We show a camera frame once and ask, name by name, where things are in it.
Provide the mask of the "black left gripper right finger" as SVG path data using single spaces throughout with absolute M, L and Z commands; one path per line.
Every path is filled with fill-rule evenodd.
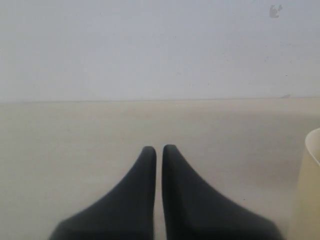
M 162 152 L 162 204 L 168 240 L 281 240 L 276 225 L 211 187 L 179 149 Z

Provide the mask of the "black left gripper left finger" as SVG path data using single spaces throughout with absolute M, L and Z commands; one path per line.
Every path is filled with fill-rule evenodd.
M 152 240 L 157 155 L 145 146 L 123 179 L 88 208 L 61 221 L 51 240 Z

